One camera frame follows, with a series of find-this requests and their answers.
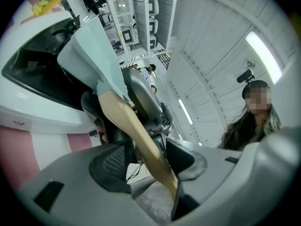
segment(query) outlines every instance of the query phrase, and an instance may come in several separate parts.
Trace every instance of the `woman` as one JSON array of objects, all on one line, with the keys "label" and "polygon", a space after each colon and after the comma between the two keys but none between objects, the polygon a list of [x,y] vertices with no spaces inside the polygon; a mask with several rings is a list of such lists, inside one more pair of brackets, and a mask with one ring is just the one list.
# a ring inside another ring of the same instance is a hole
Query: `woman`
[{"label": "woman", "polygon": [[231,123],[222,137],[222,148],[242,151],[244,147],[281,128],[280,120],[271,104],[270,87],[264,81],[252,81],[243,89],[245,113]]}]

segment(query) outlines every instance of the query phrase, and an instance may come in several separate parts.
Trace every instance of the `pink striped surface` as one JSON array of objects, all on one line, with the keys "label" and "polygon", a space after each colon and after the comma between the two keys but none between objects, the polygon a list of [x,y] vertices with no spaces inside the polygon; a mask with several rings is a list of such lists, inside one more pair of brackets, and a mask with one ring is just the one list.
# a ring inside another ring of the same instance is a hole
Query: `pink striped surface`
[{"label": "pink striped surface", "polygon": [[0,165],[15,190],[39,173],[30,132],[0,126]]},{"label": "pink striped surface", "polygon": [[72,152],[77,152],[92,147],[92,143],[88,133],[68,134],[68,140]]}]

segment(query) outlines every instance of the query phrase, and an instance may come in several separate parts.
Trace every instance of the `white ceiling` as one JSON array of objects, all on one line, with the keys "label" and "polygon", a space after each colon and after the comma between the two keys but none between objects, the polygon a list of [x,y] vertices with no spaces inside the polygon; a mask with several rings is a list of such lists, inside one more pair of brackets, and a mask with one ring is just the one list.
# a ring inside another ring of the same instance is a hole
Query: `white ceiling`
[{"label": "white ceiling", "polygon": [[219,144],[226,126],[244,107],[244,84],[238,84],[236,78],[246,70],[245,58],[255,61],[255,77],[273,86],[261,60],[245,41],[250,31],[261,37],[284,69],[298,41],[273,0],[177,0],[173,35],[178,43],[163,80],[176,131],[184,140],[205,146]]}]

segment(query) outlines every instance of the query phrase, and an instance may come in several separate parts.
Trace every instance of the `long dark hair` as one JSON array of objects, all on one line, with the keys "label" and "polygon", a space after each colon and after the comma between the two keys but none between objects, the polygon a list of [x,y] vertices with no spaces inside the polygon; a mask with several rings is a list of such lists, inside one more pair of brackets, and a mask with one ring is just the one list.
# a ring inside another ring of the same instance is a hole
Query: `long dark hair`
[{"label": "long dark hair", "polygon": [[[238,150],[244,147],[252,139],[255,134],[256,122],[251,112],[243,109],[242,116],[227,127],[227,131],[222,136],[222,148],[230,150]],[[264,123],[257,141],[281,128],[281,123],[273,106],[269,110],[269,117]]]}]

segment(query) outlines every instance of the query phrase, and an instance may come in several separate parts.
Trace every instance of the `ceiling light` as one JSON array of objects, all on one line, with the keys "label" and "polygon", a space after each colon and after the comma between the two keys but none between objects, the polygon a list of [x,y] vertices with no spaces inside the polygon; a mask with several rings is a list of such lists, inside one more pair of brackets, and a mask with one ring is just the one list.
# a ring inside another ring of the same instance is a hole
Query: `ceiling light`
[{"label": "ceiling light", "polygon": [[279,65],[277,64],[275,58],[273,57],[267,46],[253,31],[251,31],[246,36],[246,41],[258,54],[259,58],[262,60],[264,66],[266,67],[273,83],[275,84],[280,79],[282,73]]},{"label": "ceiling light", "polygon": [[186,110],[186,108],[185,108],[185,106],[184,106],[184,104],[183,104],[183,102],[182,102],[181,99],[179,99],[179,103],[180,103],[182,109],[184,110],[184,113],[185,113],[185,115],[186,115],[186,117],[187,117],[189,123],[190,123],[190,124],[193,124],[193,122],[192,122],[192,120],[191,120],[191,118],[190,118],[190,116],[189,116],[189,114],[188,114],[188,112],[187,112],[187,110]]}]

